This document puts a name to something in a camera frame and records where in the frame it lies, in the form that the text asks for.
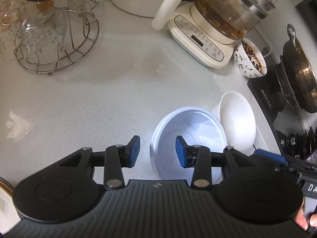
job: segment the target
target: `pan handle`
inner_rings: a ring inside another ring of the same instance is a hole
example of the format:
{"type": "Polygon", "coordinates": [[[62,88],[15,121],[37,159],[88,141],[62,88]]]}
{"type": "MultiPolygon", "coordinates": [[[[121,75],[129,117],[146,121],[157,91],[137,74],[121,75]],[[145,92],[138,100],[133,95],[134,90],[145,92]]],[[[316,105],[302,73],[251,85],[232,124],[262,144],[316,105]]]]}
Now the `pan handle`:
{"type": "Polygon", "coordinates": [[[292,24],[287,24],[287,34],[289,39],[292,41],[294,48],[296,49],[296,32],[292,24]]]}

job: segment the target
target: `blue gripper pad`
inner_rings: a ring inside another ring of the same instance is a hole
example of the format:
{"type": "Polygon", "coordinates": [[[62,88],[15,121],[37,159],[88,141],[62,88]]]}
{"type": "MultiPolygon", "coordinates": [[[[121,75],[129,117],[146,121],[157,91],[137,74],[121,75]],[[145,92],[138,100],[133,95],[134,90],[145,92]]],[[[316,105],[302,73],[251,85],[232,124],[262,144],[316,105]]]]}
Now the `blue gripper pad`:
{"type": "Polygon", "coordinates": [[[176,154],[177,154],[177,157],[179,159],[181,167],[186,168],[187,165],[186,165],[185,148],[184,148],[182,142],[180,141],[179,137],[176,137],[175,150],[176,150],[176,154]]]}
{"type": "Polygon", "coordinates": [[[275,160],[275,161],[278,161],[281,163],[285,163],[285,164],[288,163],[287,160],[283,156],[277,155],[277,154],[274,154],[272,152],[268,152],[268,151],[262,150],[262,149],[257,149],[256,151],[254,151],[253,155],[265,156],[265,157],[268,157],[272,160],[275,160]]]}
{"type": "Polygon", "coordinates": [[[137,156],[140,152],[140,137],[134,136],[127,146],[129,146],[130,144],[132,145],[130,149],[130,167],[134,167],[137,156]]]}

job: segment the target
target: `ceramic bowl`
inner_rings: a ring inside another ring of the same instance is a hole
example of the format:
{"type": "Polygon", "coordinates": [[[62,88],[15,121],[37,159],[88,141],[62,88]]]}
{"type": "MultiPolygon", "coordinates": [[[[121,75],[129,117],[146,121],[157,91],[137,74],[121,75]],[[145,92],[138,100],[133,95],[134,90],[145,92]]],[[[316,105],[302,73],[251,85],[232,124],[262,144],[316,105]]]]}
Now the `ceramic bowl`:
{"type": "Polygon", "coordinates": [[[248,78],[263,77],[267,73],[267,67],[263,55],[256,45],[247,38],[242,38],[237,44],[232,55],[232,63],[238,73],[248,78]],[[247,55],[247,50],[243,46],[243,43],[246,43],[248,46],[248,54],[250,57],[247,55]]]}
{"type": "MultiPolygon", "coordinates": [[[[150,144],[152,169],[158,179],[186,180],[191,184],[193,168],[183,168],[175,150],[176,137],[181,135],[188,145],[202,145],[222,153],[227,138],[218,119],[198,107],[183,107],[168,114],[156,127],[150,144]]],[[[217,184],[221,168],[212,168],[212,183],[217,184]]]]}

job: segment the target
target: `black circular pad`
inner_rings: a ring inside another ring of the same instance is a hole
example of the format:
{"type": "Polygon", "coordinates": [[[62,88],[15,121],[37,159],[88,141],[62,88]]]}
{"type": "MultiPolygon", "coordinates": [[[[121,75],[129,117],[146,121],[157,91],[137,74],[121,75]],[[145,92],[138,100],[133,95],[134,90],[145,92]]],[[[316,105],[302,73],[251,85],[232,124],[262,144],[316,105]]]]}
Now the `black circular pad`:
{"type": "Polygon", "coordinates": [[[21,218],[61,223],[88,212],[99,195],[99,186],[82,170],[48,167],[15,187],[13,203],[21,218]]]}
{"type": "Polygon", "coordinates": [[[59,201],[72,192],[72,186],[62,180],[50,180],[41,183],[35,189],[35,194],[45,201],[59,201]]]}
{"type": "Polygon", "coordinates": [[[300,187],[283,174],[264,168],[241,168],[216,190],[221,207],[241,220],[272,224],[294,219],[302,202],[300,187]]]}

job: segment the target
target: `food residue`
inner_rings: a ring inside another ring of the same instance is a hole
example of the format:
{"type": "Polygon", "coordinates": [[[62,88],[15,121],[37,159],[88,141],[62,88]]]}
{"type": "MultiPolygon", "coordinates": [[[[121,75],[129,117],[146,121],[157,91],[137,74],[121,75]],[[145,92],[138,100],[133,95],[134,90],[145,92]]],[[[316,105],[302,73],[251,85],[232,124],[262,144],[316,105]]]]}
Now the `food residue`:
{"type": "Polygon", "coordinates": [[[247,53],[248,58],[252,62],[253,66],[264,75],[265,67],[262,65],[261,61],[256,57],[252,47],[245,41],[242,40],[242,46],[247,53]]]}

